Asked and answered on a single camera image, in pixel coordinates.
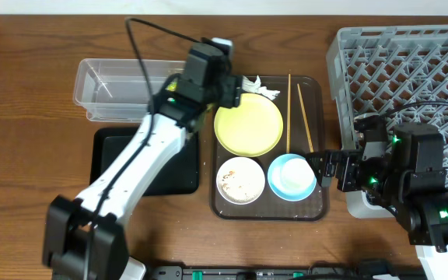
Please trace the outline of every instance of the wooden chopstick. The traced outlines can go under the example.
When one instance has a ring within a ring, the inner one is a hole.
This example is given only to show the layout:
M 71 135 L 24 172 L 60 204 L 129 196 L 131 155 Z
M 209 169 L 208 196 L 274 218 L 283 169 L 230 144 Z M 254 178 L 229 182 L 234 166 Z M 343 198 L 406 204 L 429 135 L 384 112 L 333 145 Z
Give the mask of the wooden chopstick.
M 309 123 L 307 122 L 307 116 L 305 114 L 305 107 L 303 106 L 303 98 L 302 98 L 302 91 L 300 90 L 300 84 L 296 84 L 296 87 L 299 90 L 300 106 L 302 107 L 303 123 L 305 124 L 305 130 L 307 131 L 307 139 L 309 140 L 309 149 L 310 149 L 310 152 L 313 152 L 314 147 L 312 146 L 312 139 L 310 138 Z
M 288 115 L 286 117 L 286 153 L 289 153 L 291 102 L 292 102 L 292 75 L 288 74 Z

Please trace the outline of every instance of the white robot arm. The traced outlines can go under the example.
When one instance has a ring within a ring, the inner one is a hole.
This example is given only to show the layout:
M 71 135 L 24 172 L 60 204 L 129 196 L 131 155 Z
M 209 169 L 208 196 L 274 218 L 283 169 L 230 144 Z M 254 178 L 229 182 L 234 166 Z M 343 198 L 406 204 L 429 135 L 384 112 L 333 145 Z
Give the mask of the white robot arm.
M 94 212 L 105 187 L 147 136 L 150 118 L 150 115 L 144 117 L 142 125 L 124 151 L 94 183 L 77 196 L 82 200 L 81 206 L 84 209 Z M 175 120 L 156 114 L 151 121 L 154 121 L 154 128 L 148 145 L 121 174 L 108 194 L 109 198 L 100 209 L 100 216 L 114 214 L 117 217 L 117 223 L 124 228 L 139 199 L 156 174 L 184 147 L 186 142 L 186 128 L 178 127 Z

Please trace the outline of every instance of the clear plastic container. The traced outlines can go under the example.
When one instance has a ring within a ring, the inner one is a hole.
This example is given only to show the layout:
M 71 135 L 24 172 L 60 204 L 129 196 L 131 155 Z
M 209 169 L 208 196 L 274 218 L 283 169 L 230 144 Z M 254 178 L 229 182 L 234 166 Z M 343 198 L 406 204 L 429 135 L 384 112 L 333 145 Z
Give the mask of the clear plastic container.
M 144 60 L 153 93 L 169 75 L 181 73 L 184 61 Z M 148 110 L 146 80 L 135 59 L 87 58 L 79 64 L 74 103 L 90 121 L 141 122 Z

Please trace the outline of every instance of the wooden surface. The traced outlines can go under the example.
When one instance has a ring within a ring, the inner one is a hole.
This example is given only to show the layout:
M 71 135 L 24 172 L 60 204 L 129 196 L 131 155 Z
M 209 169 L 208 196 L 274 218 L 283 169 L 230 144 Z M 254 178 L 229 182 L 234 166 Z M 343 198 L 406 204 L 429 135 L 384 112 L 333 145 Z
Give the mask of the wooden surface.
M 133 58 L 123 16 L 0 16 L 0 278 L 49 279 L 41 262 L 44 216 L 57 194 L 88 185 L 93 135 L 104 124 L 72 102 L 83 58 Z M 309 75 L 321 85 L 327 147 L 340 147 L 325 55 L 344 26 L 445 24 L 446 17 L 146 16 L 192 37 L 233 40 L 235 73 Z M 186 57 L 190 44 L 136 28 L 145 58 Z M 355 219 L 331 188 L 331 210 L 316 223 L 232 222 L 208 206 L 212 128 L 201 137 L 201 186 L 184 196 L 143 198 L 131 217 L 131 254 L 148 263 L 307 266 L 384 257 L 418 265 L 393 219 Z

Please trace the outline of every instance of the blue bowl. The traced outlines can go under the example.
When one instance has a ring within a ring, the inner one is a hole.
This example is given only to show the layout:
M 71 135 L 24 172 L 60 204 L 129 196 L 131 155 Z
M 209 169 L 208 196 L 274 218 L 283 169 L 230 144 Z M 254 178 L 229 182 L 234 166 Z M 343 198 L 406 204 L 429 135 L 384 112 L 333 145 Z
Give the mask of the blue bowl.
M 286 201 L 301 201 L 307 198 L 316 187 L 316 177 L 314 177 L 313 181 L 310 183 L 309 187 L 299 192 L 298 194 L 286 194 L 281 189 L 284 189 L 281 180 L 281 169 L 285 165 L 285 163 L 291 159 L 305 159 L 303 156 L 295 155 L 295 154 L 285 154 L 276 158 L 268 170 L 268 183 L 271 187 L 272 191 L 279 196 L 280 198 Z

